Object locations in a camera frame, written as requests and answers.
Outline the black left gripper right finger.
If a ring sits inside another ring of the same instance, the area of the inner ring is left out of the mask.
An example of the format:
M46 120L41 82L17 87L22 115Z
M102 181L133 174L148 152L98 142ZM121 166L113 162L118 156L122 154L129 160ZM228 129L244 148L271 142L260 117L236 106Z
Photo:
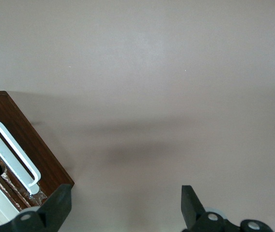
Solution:
M214 211L206 211L192 186L182 186L181 211L186 224L185 232L271 232L264 222L245 219L240 225Z

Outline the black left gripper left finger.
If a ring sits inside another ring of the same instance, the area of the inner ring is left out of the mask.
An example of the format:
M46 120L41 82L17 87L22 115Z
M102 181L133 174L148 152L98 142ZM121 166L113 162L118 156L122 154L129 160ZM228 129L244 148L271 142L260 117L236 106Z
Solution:
M0 225L0 232L57 232L72 209L72 185L61 184L36 210Z

